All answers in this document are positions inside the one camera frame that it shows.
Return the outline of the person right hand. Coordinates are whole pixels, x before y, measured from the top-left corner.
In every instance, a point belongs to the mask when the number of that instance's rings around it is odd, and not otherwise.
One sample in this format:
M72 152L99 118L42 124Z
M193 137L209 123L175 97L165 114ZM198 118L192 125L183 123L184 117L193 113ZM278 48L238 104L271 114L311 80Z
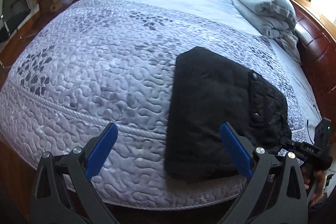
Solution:
M310 169L307 169L307 166L302 167L301 172L306 190L310 189L311 177L314 177L313 185L315 185L315 190L310 191L311 198L309 202L309 206L312 207L319 203L324 196L323 188L325 184L325 174L322 170L312 172Z

